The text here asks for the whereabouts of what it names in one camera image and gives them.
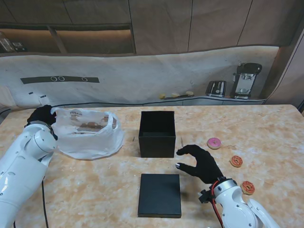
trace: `donut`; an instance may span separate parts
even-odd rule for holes
[[[243,164],[243,160],[241,157],[235,155],[230,159],[230,163],[234,167],[241,167]]]
[[[241,184],[241,189],[242,189],[243,193],[246,194],[246,195],[252,195],[256,190],[253,183],[251,183],[249,181],[244,181]]]
[[[220,147],[220,140],[218,138],[211,138],[207,141],[207,146],[210,149],[217,150]]]

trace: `black square lid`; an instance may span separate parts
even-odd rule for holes
[[[180,193],[178,174],[142,174],[138,216],[180,218]]]

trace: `white plastic bag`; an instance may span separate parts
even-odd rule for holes
[[[116,115],[86,109],[52,108],[59,150],[76,159],[95,159],[116,153],[123,145],[124,132]]]

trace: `glove finger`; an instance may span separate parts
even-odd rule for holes
[[[196,177],[197,176],[197,172],[196,172],[196,168],[190,165],[186,165],[184,163],[178,163],[180,165],[180,170],[184,171],[185,173]]]
[[[176,154],[177,155],[184,155],[184,154],[191,154],[193,157],[197,158],[200,155],[201,151],[205,151],[200,148],[198,145],[186,145],[183,148],[179,149]]]

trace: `black glove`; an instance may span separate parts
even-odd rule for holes
[[[48,125],[52,125],[56,122],[56,112],[51,114],[51,108],[50,105],[45,105],[43,107],[37,108],[32,115],[30,115],[28,119],[28,123],[36,120],[40,120],[42,122],[45,122]]]
[[[187,145],[179,149],[176,154],[191,154],[196,159],[196,167],[178,163],[179,169],[190,174],[191,176],[200,178],[205,184],[212,184],[218,177],[223,177],[218,165],[211,154],[200,148],[198,145]]]

